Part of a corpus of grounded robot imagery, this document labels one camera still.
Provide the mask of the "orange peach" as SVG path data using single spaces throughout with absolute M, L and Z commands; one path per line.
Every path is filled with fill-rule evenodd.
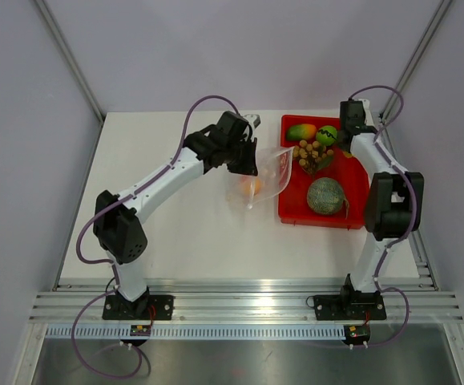
M 263 182 L 257 177 L 245 177 L 240 179 L 239 190 L 244 197 L 256 196 L 261 191 L 262 187 Z

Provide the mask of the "clear zip top bag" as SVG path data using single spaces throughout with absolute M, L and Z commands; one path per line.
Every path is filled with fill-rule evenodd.
M 261 201 L 277 197 L 288 186 L 292 176 L 293 147 L 274 147 L 258 150 L 256 153 L 257 176 L 229 174 L 225 198 L 228 203 L 244 209 L 251 209 Z M 241 178 L 257 177 L 263 182 L 261 191 L 254 197 L 244 197 L 239 190 Z

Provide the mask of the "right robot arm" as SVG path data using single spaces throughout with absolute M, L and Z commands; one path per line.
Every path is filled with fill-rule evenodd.
M 418 229 L 424 177 L 410 172 L 389 154 L 381 132 L 367 123 L 367 103 L 348 99 L 340 104 L 339 148 L 351 153 L 370 179 L 364 222 L 368 233 L 361 256 L 339 294 L 340 320 L 384 320 L 379 276 L 391 249 Z

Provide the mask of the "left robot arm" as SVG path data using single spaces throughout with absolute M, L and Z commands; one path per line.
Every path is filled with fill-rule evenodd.
M 104 191 L 98 195 L 93 233 L 111 259 L 115 274 L 115 288 L 105 299 L 103 319 L 171 319 L 174 298 L 152 295 L 139 271 L 148 244 L 143 224 L 166 199 L 214 168 L 224 165 L 230 173 L 257 176 L 254 131 L 259 125 L 257 114 L 226 111 L 216 124 L 184 138 L 180 151 L 164 168 L 119 194 Z

